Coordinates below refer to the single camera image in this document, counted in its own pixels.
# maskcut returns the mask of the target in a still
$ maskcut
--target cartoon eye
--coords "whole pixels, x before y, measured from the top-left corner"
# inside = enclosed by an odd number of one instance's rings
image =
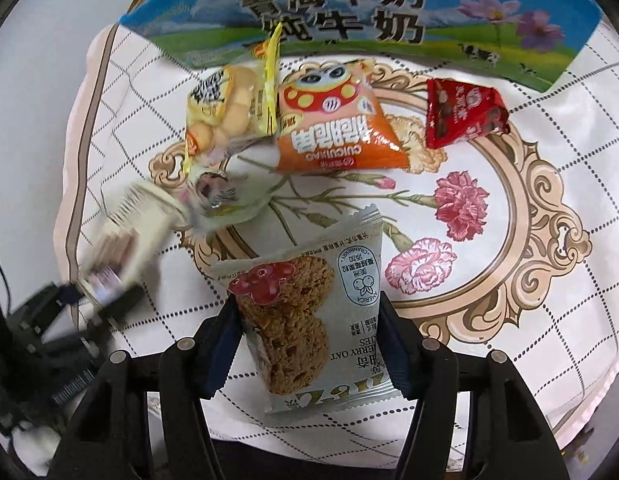
[[[320,75],[318,74],[307,74],[300,78],[303,83],[314,84],[318,83],[321,80]]]
[[[337,66],[329,73],[329,76],[332,79],[338,79],[339,77],[342,77],[344,73],[345,73],[345,67]]]

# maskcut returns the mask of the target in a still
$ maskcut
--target white snack package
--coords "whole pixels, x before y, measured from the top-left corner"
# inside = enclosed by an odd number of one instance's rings
[[[276,422],[398,395],[376,343],[382,236],[368,206],[313,241],[209,270],[236,296]]]
[[[160,187],[134,184],[100,229],[78,285],[95,305],[112,303],[139,283],[166,234],[187,219],[187,208]]]

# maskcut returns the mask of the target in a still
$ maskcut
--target metal screw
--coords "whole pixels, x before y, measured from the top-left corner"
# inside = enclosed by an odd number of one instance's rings
[[[182,339],[178,340],[178,343],[176,343],[178,349],[183,351],[190,350],[194,348],[195,345],[196,341],[194,341],[191,337],[183,337]]]
[[[123,350],[116,350],[110,355],[110,361],[115,365],[118,365],[127,359],[127,354]]]
[[[504,363],[507,361],[507,354],[505,352],[501,352],[500,350],[494,350],[492,352],[492,359],[497,363]]]
[[[441,347],[441,344],[438,342],[438,339],[434,339],[433,337],[428,337],[427,339],[423,339],[423,348],[425,350],[436,351]]]

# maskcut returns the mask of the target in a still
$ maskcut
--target purple flower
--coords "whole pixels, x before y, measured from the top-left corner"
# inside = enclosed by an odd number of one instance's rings
[[[501,25],[505,22],[515,22],[517,16],[512,16],[521,3],[518,0],[510,0],[500,3],[498,0],[461,0],[459,11],[468,18],[484,19],[493,25]]]
[[[525,12],[516,29],[517,36],[523,36],[521,47],[526,50],[535,49],[539,54],[554,50],[559,41],[565,39],[560,25],[549,25],[547,10]]]

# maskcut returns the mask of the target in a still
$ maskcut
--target cookie package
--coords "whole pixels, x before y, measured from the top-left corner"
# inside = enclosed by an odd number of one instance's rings
[[[254,218],[271,198],[271,184],[259,175],[193,165],[175,194],[202,234]]]
[[[281,173],[408,168],[371,87],[374,59],[324,64],[280,85]]]
[[[382,234],[368,206],[311,242],[209,270],[237,299],[276,421],[398,394],[376,343]]]
[[[95,306],[105,306],[142,281],[142,271],[173,224],[189,212],[169,193],[141,181],[108,216],[81,266],[78,286]]]
[[[282,26],[272,37],[200,81],[187,97],[186,157],[213,166],[277,130],[276,93]]]
[[[428,148],[509,132],[509,113],[496,89],[432,78],[427,80],[427,91]]]

